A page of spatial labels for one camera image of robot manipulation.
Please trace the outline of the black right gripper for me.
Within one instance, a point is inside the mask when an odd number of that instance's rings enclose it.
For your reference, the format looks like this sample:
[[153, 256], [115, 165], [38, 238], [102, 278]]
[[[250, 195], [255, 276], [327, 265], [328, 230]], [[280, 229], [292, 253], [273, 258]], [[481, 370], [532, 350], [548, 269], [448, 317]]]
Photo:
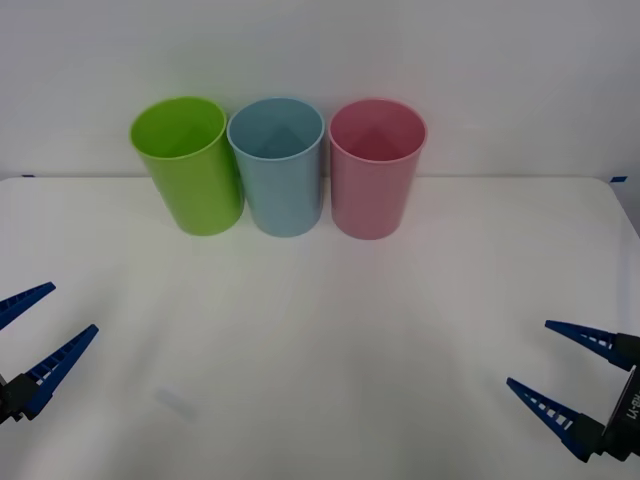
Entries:
[[[630, 372], [639, 365], [639, 337], [612, 333], [582, 325], [547, 320], [545, 327]], [[560, 439], [579, 460], [588, 462], [594, 454], [607, 453], [620, 462], [639, 455], [639, 434], [604, 433], [593, 418], [562, 405], [508, 377], [511, 391]]]

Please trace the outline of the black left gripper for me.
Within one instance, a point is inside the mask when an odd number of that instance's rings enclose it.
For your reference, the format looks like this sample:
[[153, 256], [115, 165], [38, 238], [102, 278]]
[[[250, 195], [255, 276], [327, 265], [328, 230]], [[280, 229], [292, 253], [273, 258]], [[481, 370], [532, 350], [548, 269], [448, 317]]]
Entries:
[[[38, 285], [0, 301], [0, 329], [56, 289], [52, 282]], [[69, 342], [30, 370], [1, 385], [1, 422], [12, 418], [18, 422], [33, 420], [52, 399], [55, 390], [79, 360], [99, 332], [89, 325]]]

